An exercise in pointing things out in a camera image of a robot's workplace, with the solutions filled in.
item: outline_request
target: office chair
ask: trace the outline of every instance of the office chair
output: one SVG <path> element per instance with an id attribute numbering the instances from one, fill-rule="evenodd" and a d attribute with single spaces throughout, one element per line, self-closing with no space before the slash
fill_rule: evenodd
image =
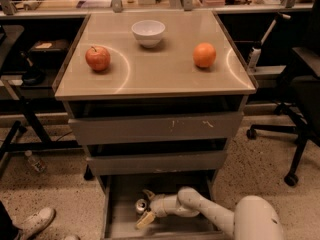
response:
<path id="1" fill-rule="evenodd" d="M 275 114 L 287 114 L 294 126 L 251 125 L 247 137 L 257 130 L 297 134 L 297 148 L 284 181 L 298 183 L 296 170 L 308 140 L 320 147 L 320 0 L 315 0 L 309 24 L 300 47 L 292 48 L 291 61 L 277 79 L 275 94 L 280 101 Z"/>

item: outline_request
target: floor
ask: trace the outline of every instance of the floor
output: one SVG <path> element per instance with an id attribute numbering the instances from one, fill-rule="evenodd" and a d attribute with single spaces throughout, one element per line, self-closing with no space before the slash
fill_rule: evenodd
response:
<path id="1" fill-rule="evenodd" d="M 0 140 L 8 128 L 0 118 Z M 65 124 L 45 124 L 53 140 L 73 139 Z M 257 140 L 248 140 L 245 133 L 252 123 L 290 124 L 285 116 L 268 113 L 244 117 L 241 127 L 231 141 L 229 155 L 216 178 L 213 193 L 217 203 L 234 210 L 246 195 L 259 195 L 269 201 L 278 212 L 287 240 L 319 239 L 320 229 L 320 159 L 319 148 L 308 143 L 301 166 L 298 186 L 283 182 L 293 156 L 295 137 L 259 132 Z M 17 141 L 34 140 L 32 130 Z M 56 209 L 53 223 L 36 240 L 61 240 L 77 234 L 81 240 L 98 240 L 101 235 L 104 194 L 96 179 L 85 181 L 85 154 L 81 149 L 40 152 L 47 170 L 43 174 L 26 166 L 22 153 L 10 154 L 3 165 L 0 178 L 0 200 L 14 222 L 45 206 Z"/>

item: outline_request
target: person's foot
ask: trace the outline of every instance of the person's foot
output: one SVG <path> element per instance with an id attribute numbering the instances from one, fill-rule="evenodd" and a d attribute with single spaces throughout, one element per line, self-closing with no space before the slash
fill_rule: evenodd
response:
<path id="1" fill-rule="evenodd" d="M 53 221 L 55 210 L 49 207 L 29 216 L 21 224 L 15 225 L 20 229 L 19 240 L 28 240 L 31 236 L 40 233 Z"/>
<path id="2" fill-rule="evenodd" d="M 80 240 L 80 238 L 77 235 L 70 235 L 64 238 L 63 240 Z"/>

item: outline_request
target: white robotic arm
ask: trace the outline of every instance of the white robotic arm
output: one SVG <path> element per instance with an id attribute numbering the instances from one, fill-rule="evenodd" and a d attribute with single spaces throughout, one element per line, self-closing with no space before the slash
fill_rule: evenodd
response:
<path id="1" fill-rule="evenodd" d="M 149 190 L 143 192 L 149 199 L 149 205 L 144 199 L 137 201 L 136 210 L 143 213 L 136 223 L 137 229 L 147 226 L 156 217 L 170 214 L 194 217 L 201 213 L 235 240 L 284 240 L 277 213 L 266 200 L 258 196 L 241 199 L 233 213 L 190 187 L 181 188 L 177 195 L 155 195 Z"/>

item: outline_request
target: bowl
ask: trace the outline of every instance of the bowl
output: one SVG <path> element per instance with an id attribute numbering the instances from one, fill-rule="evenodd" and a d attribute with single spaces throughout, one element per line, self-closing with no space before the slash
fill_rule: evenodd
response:
<path id="1" fill-rule="evenodd" d="M 146 48 L 155 47 L 163 37 L 165 25 L 160 21 L 143 20 L 132 25 L 131 30 L 140 45 Z"/>

